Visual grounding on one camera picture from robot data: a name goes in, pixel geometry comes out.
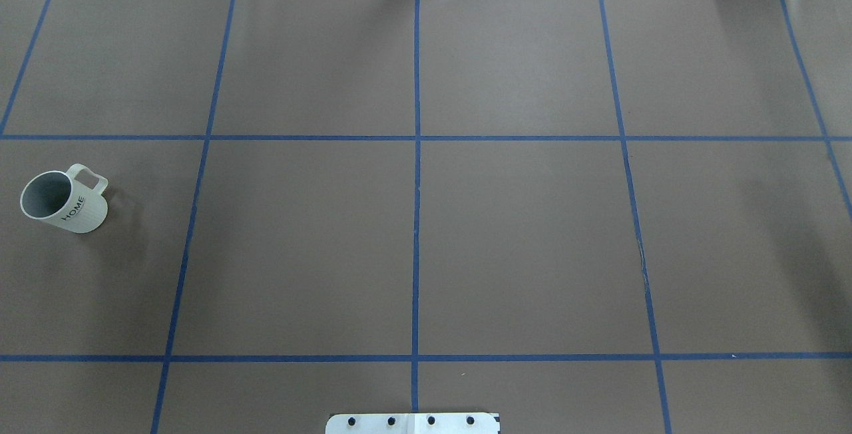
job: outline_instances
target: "grid square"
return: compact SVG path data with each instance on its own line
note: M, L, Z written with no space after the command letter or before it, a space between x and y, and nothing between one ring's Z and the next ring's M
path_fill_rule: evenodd
M118 362L2 362L0 431L151 431L162 365Z
M678 434L849 432L852 361L666 362Z
M413 171L410 142L213 142L176 353L410 353Z
M162 355L201 145L0 142L15 160L0 164L0 353ZM24 216L30 179L75 162L109 179L104 224L73 234Z
M852 226L822 142L636 142L663 352L852 350Z
M779 0L606 0L627 134L819 136Z
M52 0L6 132L204 133L228 4Z
M216 133L414 134L414 0L302 1L237 0Z
M617 142L423 146L420 352L651 350Z
M0 119L15 87L15 79L45 0L0 0Z
M423 134L618 134L597 6L423 0Z
M411 365L172 364L159 432L323 432L336 413L407 413Z
M837 158L837 166L840 167L841 176L846 184L846 191L852 192L852 143L831 143L834 156Z
M423 362L421 412L499 413L503 432L663 432L654 362Z
M848 0L786 0L790 21L796 33L801 58L828 133L852 134L852 62L843 45L831 40L844 39L852 31L852 13Z

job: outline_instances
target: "mug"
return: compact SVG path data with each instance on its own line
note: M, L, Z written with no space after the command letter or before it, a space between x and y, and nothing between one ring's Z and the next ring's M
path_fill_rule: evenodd
M81 171L98 178L94 188L77 181ZM66 172L47 171L34 177L21 193L21 210L37 221L46 222L73 233L88 233L107 217L107 200L101 195L107 181L82 164Z

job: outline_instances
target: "metal bracket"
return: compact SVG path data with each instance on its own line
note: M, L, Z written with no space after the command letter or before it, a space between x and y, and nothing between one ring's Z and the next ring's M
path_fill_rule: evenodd
M496 413L333 415L325 434L500 434Z

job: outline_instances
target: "mug handle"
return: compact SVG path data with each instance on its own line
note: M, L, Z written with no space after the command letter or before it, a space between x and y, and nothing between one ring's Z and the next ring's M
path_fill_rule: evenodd
M86 166L79 163L73 164L72 167L68 168L65 174L67 174L70 179L76 179L77 175L80 174L80 171L85 171L89 175L98 178L98 183L97 185L95 185L94 188L92 188L92 191L97 192L97 194L103 194L104 189L107 189L107 184L109 184L109 181L107 181L104 176L93 173L92 170L89 170L89 168L87 168Z

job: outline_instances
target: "blue tape line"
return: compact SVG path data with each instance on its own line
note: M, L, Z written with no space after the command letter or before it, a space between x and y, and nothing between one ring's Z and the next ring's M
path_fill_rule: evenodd
M27 47L27 54L24 54L24 61L21 61L21 69L18 70L18 77L15 79L15 86L12 87L12 93L9 95L9 102L6 103L6 110L3 112L3 119L0 120L0 134L6 130L6 124L9 122L9 115L12 115L12 106L15 106L15 98L18 97L18 89L21 88L21 81L24 79L24 73L27 72L27 65L30 63L30 56L33 55L33 49L36 47L36 40L39 39L39 33L42 31L42 25L45 24L45 17L48 15L48 7L51 6L51 0L45 0L45 5L42 6L42 13L39 15L39 21L36 22L36 29L33 31L33 37L30 38L30 45Z
M654 361L652 354L427 354L420 362Z
M163 362L164 355L0 355L0 362ZM654 354L364 354L364 355L173 355L170 363L330 362L620 362L852 359L852 352L690 352Z
M661 354L663 361L736 361L772 359L852 359L852 352L717 352Z
M420 350L420 0L414 0L414 233L411 261L411 412L419 410Z
M498 134L498 136L477 136L477 134L462 134L462 136L451 136L451 134L427 134L421 136L424 142L617 142L620 140L618 136L597 136L590 134L567 134L560 136L559 134L544 134L544 136L511 136L511 134Z
M625 136L629 142L821 142L820 136Z
M359 134L213 134L211 140L283 140L284 142L413 142L414 136Z
M165 398L165 386L168 383L168 365L174 349L174 332L177 328L177 318L180 313L180 299L183 296L183 284L186 279L186 267L189 265L189 247L192 245L192 234L195 231L195 216L198 213L198 197L201 193L201 182L204 179L204 168L207 165L207 152L210 150L210 135L213 132L213 122L216 119L216 103L219 100L219 87L222 83L222 71L225 68L225 57L228 54L228 37L231 33L231 22L234 19L234 4L231 0L228 6L228 19L225 21L225 34L222 37L222 51L219 54L219 67L216 69L216 82L213 84L213 97L210 99L210 114L207 116L207 130L204 136L204 148L201 150L201 161L198 163L198 176L195 179L195 192L192 195L192 210L189 213L189 225L186 228L186 241L183 243L183 258L180 261L180 273L177 278L177 288L174 292L174 305L171 310L171 321L168 323L168 339L165 346L165 358L162 360L157 403L154 405L151 421L151 434L157 434L159 419L162 413L162 400Z
M172 362L411 362L399 355L173 355Z
M621 140L621 157L624 161L624 175L627 178L627 192L630 195L630 210L633 213L633 230L636 243L639 246L639 257L642 261L642 279L645 281L645 309L648 312L648 327L651 333L651 346L654 349L654 366L657 370L657 386L660 390L660 409L663 413L663 424L666 434L672 434L672 419L669 416L669 401L666 394L666 380L663 376L663 363L660 361L660 341L657 337L657 322L654 317L654 301L651 297L651 281L648 279L648 263L645 259L645 245L642 242L642 225L639 224L639 209L636 206L636 192L633 188L633 173L630 170L630 154L627 151L627 138L624 132L624 118L621 113L621 99L618 96L618 81L615 76L615 62L612 60L612 43L609 37L609 24L606 22L606 3L600 4L600 22L603 25L603 40L606 45L606 62L609 64L609 80L612 85L612 101L615 104L615 118L618 121L618 136Z
M204 140L203 134L3 134L3 140Z
M670 136L627 134L628 142L824 142L822 136ZM205 134L0 134L0 140L204 140ZM618 142L609 134L424 134L421 142ZM852 136L829 136L849 142ZM416 136L390 134L211 134L210 140L280 140L281 142L414 142Z
M840 185L840 195L843 197L843 202L846 203L846 213L852 219L852 201L849 200L849 192L846 191L846 182L843 181L843 174L840 173L840 165L837 164L837 158L834 156L834 148L831 147L831 139L828 137L828 130L825 128L825 121L822 118L822 112L819 110L819 103L816 102L816 94L813 93L813 85L810 83L810 76L807 76L807 68L804 66L804 60L801 58L801 52L796 41L796 33L793 31L793 25L790 21L790 13L787 11L787 1L779 0L781 3L781 12L784 13L784 23L787 25L787 34L790 35L790 43L793 47L793 54L796 55L801 77L804 79L804 86L807 89L807 96L810 98L810 106L813 107L813 114L816 116L816 122L819 125L819 131L822 133L822 139L825 141L825 151L828 152L828 158L831 159L831 169L834 170L834 177L837 179L837 184Z
M73 355L73 354L9 354L0 362L162 362L161 355Z

